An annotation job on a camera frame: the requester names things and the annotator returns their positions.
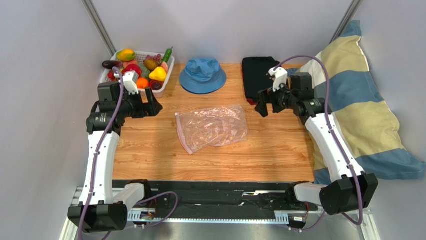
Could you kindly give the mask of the green cucumber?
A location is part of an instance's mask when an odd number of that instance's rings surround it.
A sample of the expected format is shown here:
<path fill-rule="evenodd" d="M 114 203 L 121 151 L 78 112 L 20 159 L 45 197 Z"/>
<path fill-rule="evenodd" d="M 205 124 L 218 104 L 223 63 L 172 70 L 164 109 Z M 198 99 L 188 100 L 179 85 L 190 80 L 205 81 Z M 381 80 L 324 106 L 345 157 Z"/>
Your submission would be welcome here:
<path fill-rule="evenodd" d="M 169 59 L 170 59 L 170 57 L 172 56 L 172 53 L 173 53 L 173 48 L 174 47 L 172 46 L 172 47 L 170 47 L 166 50 L 166 52 L 163 55 L 162 62 L 167 63 L 169 61 Z"/>

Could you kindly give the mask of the striped blue yellow pillow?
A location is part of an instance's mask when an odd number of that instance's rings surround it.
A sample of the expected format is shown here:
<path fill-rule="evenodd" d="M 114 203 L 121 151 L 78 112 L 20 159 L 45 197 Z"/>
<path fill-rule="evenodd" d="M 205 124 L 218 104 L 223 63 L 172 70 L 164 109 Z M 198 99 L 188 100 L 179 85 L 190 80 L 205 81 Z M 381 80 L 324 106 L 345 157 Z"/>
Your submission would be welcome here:
<path fill-rule="evenodd" d="M 299 68 L 312 76 L 316 98 L 329 106 L 357 163 L 383 180 L 420 180 L 426 164 L 402 144 L 400 122 L 383 99 L 360 47 L 362 29 L 351 21 L 314 60 Z"/>

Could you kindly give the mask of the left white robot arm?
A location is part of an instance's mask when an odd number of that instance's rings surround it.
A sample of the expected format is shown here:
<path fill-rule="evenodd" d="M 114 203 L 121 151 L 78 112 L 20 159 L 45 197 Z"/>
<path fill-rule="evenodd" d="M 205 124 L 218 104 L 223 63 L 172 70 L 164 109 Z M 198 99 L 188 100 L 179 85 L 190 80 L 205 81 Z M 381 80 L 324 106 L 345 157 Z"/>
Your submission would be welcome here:
<path fill-rule="evenodd" d="M 67 213 L 80 234 L 124 230 L 129 211 L 151 194 L 145 179 L 131 180 L 113 194 L 114 160 L 126 118 L 155 117 L 163 109 L 151 88 L 144 91 L 147 102 L 137 88 L 122 87 L 117 81 L 97 87 L 99 100 L 86 119 L 89 156 L 83 191 Z"/>

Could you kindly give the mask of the white plastic fruit basket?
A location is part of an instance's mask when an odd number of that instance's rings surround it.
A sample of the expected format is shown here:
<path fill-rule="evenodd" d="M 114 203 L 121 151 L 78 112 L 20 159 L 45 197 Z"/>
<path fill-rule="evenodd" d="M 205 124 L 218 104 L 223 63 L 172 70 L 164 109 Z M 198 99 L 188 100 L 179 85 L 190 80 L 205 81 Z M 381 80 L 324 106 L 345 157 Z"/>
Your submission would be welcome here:
<path fill-rule="evenodd" d="M 153 55 L 158 55 L 158 53 L 146 52 L 146 51 L 135 51 L 135 59 L 139 63 L 141 63 L 143 60 L 145 60 L 148 55 L 153 56 Z M 173 55 L 170 56 L 169 60 L 167 61 L 167 65 L 168 65 L 169 71 L 167 73 L 165 81 L 162 84 L 162 87 L 159 90 L 153 90 L 152 91 L 156 98 L 162 98 L 163 97 L 163 95 L 166 91 L 166 86 L 168 85 L 170 78 L 172 76 L 172 72 L 173 72 L 174 65 L 175 65 L 175 57 Z M 100 78 L 99 78 L 99 81 L 98 81 L 100 84 L 111 81 L 111 79 L 108 77 L 109 71 L 110 71 L 109 69 L 105 69 L 103 71 L 103 73 L 100 75 Z"/>

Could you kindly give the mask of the red lychee bunch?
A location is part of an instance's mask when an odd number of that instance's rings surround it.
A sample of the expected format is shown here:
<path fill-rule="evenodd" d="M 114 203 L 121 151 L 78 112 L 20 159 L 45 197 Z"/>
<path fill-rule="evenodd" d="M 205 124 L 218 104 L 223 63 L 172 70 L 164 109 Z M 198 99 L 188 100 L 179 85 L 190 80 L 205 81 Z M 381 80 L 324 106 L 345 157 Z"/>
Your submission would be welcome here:
<path fill-rule="evenodd" d="M 132 71 L 136 72 L 139 76 L 141 76 L 143 72 L 142 69 L 139 67 L 139 65 L 129 64 L 124 68 L 123 73 L 125 74 L 127 72 L 132 72 Z"/>

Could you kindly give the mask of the orange fruit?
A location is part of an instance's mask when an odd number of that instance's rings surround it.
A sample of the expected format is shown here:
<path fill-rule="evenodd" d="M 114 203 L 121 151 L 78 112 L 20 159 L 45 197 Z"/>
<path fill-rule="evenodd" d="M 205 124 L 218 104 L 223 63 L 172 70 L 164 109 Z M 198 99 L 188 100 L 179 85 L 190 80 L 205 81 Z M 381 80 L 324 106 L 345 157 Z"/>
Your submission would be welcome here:
<path fill-rule="evenodd" d="M 147 78 L 144 77 L 140 77 L 137 81 L 136 81 L 136 85 L 138 89 L 145 89 L 147 87 L 149 87 L 150 85 L 150 81 Z"/>

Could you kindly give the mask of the watermelon slice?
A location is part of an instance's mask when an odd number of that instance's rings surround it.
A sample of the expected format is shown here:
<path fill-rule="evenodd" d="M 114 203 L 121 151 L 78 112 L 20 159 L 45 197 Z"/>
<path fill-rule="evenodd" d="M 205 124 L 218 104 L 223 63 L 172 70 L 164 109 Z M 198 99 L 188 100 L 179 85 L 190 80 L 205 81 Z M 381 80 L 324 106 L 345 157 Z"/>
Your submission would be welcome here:
<path fill-rule="evenodd" d="M 166 73 L 169 72 L 169 65 L 166 62 L 162 61 L 160 66 L 165 70 Z"/>

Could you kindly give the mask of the black folded cloth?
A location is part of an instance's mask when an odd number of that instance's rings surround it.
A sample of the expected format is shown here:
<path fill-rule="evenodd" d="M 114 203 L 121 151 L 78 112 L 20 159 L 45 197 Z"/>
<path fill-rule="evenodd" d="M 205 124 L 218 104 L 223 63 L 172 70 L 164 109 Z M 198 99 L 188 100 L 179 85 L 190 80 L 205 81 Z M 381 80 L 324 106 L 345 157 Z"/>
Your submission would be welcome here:
<path fill-rule="evenodd" d="M 258 102 L 258 92 L 273 86 L 267 74 L 278 65 L 273 57 L 245 57 L 241 63 L 244 94 L 247 102 L 255 106 Z"/>

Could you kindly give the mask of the yellow orange mango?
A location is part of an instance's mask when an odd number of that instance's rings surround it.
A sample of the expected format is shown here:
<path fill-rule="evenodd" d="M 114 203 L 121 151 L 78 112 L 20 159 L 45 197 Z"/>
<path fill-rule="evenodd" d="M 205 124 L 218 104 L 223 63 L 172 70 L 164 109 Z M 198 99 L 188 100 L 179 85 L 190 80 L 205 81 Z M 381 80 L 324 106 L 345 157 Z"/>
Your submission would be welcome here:
<path fill-rule="evenodd" d="M 136 58 L 136 53 L 134 50 L 127 48 L 117 52 L 116 57 L 120 61 L 130 62 Z"/>

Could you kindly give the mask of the clear zip top bag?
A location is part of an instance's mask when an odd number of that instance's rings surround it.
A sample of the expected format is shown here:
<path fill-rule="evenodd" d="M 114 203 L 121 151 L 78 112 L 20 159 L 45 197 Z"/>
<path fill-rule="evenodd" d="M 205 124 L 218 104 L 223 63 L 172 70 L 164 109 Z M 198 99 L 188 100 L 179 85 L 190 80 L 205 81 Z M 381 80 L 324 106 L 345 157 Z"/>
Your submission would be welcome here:
<path fill-rule="evenodd" d="M 176 130 L 182 147 L 190 154 L 213 146 L 223 147 L 247 139 L 249 127 L 240 104 L 176 112 Z"/>

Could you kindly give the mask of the purple grapes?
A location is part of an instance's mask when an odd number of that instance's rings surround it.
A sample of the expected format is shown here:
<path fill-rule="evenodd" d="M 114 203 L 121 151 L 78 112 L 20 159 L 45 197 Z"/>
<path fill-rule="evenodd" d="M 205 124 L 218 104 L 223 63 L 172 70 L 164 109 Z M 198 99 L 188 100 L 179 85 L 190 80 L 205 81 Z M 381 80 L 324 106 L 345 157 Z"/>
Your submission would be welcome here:
<path fill-rule="evenodd" d="M 157 54 L 157 55 L 147 55 L 146 60 L 154 60 L 156 62 L 160 62 L 162 60 L 162 55 L 161 54 Z"/>

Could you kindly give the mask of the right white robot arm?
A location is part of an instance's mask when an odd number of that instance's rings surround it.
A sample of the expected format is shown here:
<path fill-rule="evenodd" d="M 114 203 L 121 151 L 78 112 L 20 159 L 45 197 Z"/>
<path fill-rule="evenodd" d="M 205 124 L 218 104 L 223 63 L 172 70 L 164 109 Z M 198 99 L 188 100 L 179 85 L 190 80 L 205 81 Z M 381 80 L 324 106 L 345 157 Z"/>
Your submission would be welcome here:
<path fill-rule="evenodd" d="M 290 184 L 288 203 L 294 207 L 315 204 L 329 215 L 362 212 L 373 198 L 378 179 L 373 173 L 367 174 L 344 145 L 328 103 L 315 97 L 312 76 L 308 73 L 288 76 L 281 68 L 271 70 L 266 76 L 273 84 L 258 92 L 255 110 L 264 118 L 269 114 L 268 104 L 272 105 L 273 113 L 292 110 L 318 145 L 331 180 L 329 185 L 308 181 Z"/>

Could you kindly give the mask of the brown kiwi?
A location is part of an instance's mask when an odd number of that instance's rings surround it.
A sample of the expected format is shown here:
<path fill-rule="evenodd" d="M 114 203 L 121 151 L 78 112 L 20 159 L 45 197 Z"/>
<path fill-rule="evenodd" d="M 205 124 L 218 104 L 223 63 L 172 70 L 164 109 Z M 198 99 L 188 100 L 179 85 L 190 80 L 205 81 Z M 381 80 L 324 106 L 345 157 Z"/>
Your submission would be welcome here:
<path fill-rule="evenodd" d="M 150 71 L 154 71 L 159 66 L 158 62 L 154 59 L 145 59 L 143 64 Z"/>

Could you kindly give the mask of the blue bucket hat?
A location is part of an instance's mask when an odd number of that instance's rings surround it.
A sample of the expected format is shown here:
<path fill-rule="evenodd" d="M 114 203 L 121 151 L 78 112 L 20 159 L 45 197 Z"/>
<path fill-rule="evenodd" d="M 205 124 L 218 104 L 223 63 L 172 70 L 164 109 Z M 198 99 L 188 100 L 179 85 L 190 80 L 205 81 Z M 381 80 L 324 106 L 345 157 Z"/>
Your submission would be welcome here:
<path fill-rule="evenodd" d="M 222 88 L 227 74 L 215 58 L 194 57 L 179 75 L 180 85 L 189 93 L 206 95 Z"/>

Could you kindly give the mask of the dark mangosteen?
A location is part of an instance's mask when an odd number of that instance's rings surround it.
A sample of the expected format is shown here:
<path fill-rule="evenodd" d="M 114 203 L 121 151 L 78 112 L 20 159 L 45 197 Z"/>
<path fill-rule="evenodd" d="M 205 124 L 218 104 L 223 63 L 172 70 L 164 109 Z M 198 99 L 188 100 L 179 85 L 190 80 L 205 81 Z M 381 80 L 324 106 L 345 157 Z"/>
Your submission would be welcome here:
<path fill-rule="evenodd" d="M 149 87 L 153 90 L 153 91 L 159 91 L 162 89 L 163 87 L 163 82 L 161 81 L 157 81 L 157 80 L 151 80 L 149 83 Z"/>

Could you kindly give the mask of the green netted melon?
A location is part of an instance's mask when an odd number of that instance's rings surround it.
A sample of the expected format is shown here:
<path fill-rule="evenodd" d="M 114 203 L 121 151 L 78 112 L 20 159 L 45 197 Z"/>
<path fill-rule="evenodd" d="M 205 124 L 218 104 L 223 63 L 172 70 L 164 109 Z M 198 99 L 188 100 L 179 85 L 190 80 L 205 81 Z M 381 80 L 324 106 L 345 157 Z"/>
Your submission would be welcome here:
<path fill-rule="evenodd" d="M 141 74 L 140 74 L 140 77 L 149 79 L 149 75 L 150 75 L 151 71 L 143 63 L 139 64 L 138 66 L 140 67 L 140 69 L 142 71 Z"/>

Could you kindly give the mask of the yellow pear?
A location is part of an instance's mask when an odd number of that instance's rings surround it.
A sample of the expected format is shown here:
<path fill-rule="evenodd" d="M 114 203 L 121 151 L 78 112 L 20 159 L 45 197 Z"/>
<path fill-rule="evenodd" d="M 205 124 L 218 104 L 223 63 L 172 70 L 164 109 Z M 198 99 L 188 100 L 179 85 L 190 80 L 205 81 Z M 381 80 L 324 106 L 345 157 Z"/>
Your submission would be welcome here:
<path fill-rule="evenodd" d="M 164 82 L 166 80 L 167 76 L 168 76 L 167 71 L 161 66 L 155 68 L 149 74 L 149 78 L 151 80 L 158 81 L 158 82 Z"/>

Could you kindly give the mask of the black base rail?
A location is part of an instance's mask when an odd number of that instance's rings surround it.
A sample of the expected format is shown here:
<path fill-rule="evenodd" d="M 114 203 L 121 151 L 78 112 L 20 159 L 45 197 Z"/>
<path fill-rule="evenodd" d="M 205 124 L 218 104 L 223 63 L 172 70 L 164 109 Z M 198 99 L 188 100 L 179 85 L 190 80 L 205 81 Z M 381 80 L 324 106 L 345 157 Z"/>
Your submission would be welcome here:
<path fill-rule="evenodd" d="M 273 220 L 277 211 L 305 216 L 319 209 L 312 203 L 290 203 L 286 182 L 153 180 L 149 185 L 146 199 L 165 193 L 140 205 L 156 218 Z"/>

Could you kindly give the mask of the purple eggplant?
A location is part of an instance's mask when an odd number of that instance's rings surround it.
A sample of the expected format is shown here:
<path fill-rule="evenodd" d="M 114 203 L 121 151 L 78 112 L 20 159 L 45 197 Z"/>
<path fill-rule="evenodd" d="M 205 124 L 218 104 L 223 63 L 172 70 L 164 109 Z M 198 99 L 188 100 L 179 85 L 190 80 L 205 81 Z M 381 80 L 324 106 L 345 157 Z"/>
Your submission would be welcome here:
<path fill-rule="evenodd" d="M 119 60 L 105 60 L 101 65 L 104 69 L 112 70 L 114 67 L 121 68 L 123 66 L 123 62 Z"/>

